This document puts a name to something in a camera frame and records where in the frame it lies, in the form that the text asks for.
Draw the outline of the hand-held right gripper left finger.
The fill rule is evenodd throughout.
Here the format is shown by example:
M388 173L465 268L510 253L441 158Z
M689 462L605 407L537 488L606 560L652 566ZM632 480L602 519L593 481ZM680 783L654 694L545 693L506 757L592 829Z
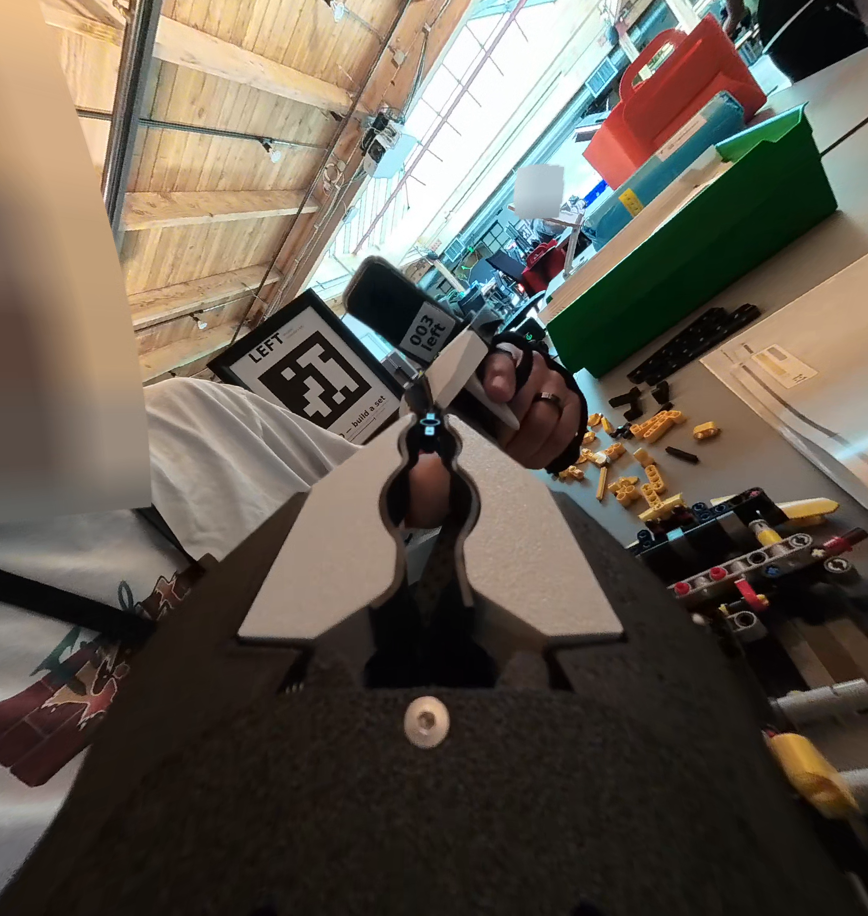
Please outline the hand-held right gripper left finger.
M371 608L419 579L440 533L416 530L405 546L383 499L414 423L399 418L312 487L241 623L242 643L375 649Z

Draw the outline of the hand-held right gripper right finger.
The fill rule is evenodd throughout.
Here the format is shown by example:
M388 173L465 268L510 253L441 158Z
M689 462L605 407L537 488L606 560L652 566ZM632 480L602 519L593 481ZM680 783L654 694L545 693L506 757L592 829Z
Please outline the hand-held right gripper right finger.
M464 420L449 415L453 467L471 490L456 542L458 579L486 650L610 642L623 625L553 492Z

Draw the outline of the lego car chassis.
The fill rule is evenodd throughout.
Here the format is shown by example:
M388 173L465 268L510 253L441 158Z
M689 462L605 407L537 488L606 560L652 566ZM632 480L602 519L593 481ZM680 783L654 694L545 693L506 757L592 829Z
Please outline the lego car chassis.
M774 502L754 487L642 524L630 552L763 691L765 742L796 794L868 825L868 581L854 528L804 530L839 506Z

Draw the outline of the pile of yellow lego pieces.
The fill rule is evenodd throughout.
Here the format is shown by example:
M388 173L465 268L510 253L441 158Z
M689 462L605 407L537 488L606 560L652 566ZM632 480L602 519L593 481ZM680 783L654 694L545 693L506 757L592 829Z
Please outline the pile of yellow lego pieces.
M690 428L688 416L669 399L667 381L652 386L649 394L648 409L645 392L634 385L611 397L605 412L589 414L573 464L552 476L566 484L583 484L593 468L598 474L596 499L612 500L625 509L643 506L639 519L652 529L691 516L686 500L670 492L653 448L678 430L688 432L694 442L703 442L717 438L722 429L711 420Z

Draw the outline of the stack of black lego beams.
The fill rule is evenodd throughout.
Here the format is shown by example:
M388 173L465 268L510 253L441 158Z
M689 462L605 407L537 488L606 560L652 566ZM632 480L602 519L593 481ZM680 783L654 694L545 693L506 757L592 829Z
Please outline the stack of black lego beams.
M627 374L634 385L657 385L718 344L756 322L762 313L746 303L732 311L711 307Z

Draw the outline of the lego instruction booklet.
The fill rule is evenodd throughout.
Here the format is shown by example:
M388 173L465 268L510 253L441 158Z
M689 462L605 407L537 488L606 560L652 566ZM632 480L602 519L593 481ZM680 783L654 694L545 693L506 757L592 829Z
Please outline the lego instruction booklet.
M868 254L701 363L814 464L868 491Z

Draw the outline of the person's left hand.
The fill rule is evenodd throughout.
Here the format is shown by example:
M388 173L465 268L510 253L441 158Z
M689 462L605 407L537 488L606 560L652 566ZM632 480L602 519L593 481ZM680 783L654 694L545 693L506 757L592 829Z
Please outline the person's left hand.
M553 361L537 351L499 343L481 367L488 398L508 406L518 429L502 428L503 450L521 466L545 470L567 458L583 434L585 406L576 384Z

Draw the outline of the black framed tag sign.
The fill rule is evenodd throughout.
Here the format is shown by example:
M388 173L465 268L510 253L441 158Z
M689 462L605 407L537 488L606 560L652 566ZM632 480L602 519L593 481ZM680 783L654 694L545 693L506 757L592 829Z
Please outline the black framed tag sign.
M208 368L221 382L359 445L398 418L403 396L381 359L312 290L235 340Z

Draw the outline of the person's torso white t-shirt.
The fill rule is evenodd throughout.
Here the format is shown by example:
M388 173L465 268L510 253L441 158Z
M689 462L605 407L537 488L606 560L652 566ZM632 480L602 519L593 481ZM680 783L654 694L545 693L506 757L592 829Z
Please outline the person's torso white t-shirt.
M152 621L357 447L242 388L144 390L153 508L0 525L0 570ZM0 892L55 818L137 653L0 602Z

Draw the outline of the ceiling mounted sensor unit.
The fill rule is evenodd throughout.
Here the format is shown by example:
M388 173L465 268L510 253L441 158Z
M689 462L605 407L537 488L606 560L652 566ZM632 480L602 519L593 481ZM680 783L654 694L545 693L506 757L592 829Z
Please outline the ceiling mounted sensor unit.
M403 140L404 124L384 107L365 126L359 144L364 174L368 177L391 177L394 168L399 165L394 150Z

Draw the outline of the green plastic bin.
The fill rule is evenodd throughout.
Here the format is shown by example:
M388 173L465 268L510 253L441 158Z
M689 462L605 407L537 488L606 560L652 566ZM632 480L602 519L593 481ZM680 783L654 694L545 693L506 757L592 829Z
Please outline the green plastic bin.
M542 320L567 369L606 374L838 209L806 104L717 151L554 294Z

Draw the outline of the teal plastic package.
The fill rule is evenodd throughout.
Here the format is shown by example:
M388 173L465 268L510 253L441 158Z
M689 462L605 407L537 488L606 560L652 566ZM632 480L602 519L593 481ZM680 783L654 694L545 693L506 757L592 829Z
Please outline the teal plastic package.
M717 93L585 218L582 228L594 250L608 245L683 173L720 163L718 144L744 127L743 106L728 92Z

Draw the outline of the red plastic box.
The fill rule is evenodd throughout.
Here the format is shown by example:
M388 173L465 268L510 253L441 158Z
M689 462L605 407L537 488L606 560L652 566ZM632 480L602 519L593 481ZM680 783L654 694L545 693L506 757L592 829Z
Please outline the red plastic box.
M611 189L657 153L711 99L728 93L750 121L766 96L713 15L655 36L623 73L620 101L583 156Z

